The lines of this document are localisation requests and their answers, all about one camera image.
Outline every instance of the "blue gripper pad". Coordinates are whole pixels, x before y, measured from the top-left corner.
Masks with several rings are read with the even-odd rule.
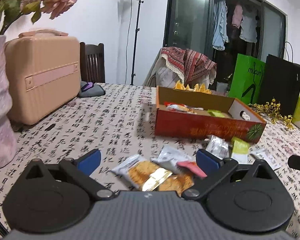
[[[195,160],[198,167],[209,176],[223,165],[223,161],[204,149],[197,151]]]
[[[101,152],[94,149],[76,160],[77,169],[90,176],[101,163]]]

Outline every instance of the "light stand pole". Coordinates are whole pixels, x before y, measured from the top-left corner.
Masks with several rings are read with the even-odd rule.
[[[138,16],[137,16],[137,27],[136,27],[136,36],[134,38],[134,49],[133,49],[133,61],[132,61],[132,73],[131,73],[131,86],[133,86],[133,78],[135,77],[135,73],[134,73],[134,64],[135,64],[135,60],[136,60],[136,47],[137,47],[137,36],[138,36],[138,32],[140,31],[140,29],[138,28],[139,25],[139,15],[140,15],[140,5],[141,3],[143,3],[143,1],[139,1],[139,6],[138,6]]]

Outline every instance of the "bag handle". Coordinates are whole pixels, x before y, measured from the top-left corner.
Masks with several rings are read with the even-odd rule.
[[[42,30],[29,31],[29,32],[24,32],[19,34],[19,38],[31,37],[31,36],[68,36],[68,33],[63,33],[51,29],[42,29]]]

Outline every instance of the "wooden chair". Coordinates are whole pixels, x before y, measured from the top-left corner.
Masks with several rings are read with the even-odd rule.
[[[104,45],[80,43],[80,69],[82,81],[105,83]]]

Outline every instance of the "hanging laundry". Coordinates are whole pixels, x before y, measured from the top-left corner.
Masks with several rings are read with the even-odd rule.
[[[225,42],[229,42],[227,36],[227,13],[226,0],[216,1],[213,7],[213,41],[212,46],[217,50],[225,50]]]
[[[237,4],[234,9],[233,17],[232,17],[232,26],[236,27],[237,29],[240,28],[241,21],[242,21],[242,6]]]
[[[240,38],[246,42],[257,43],[257,10],[249,6],[243,6],[242,9]]]

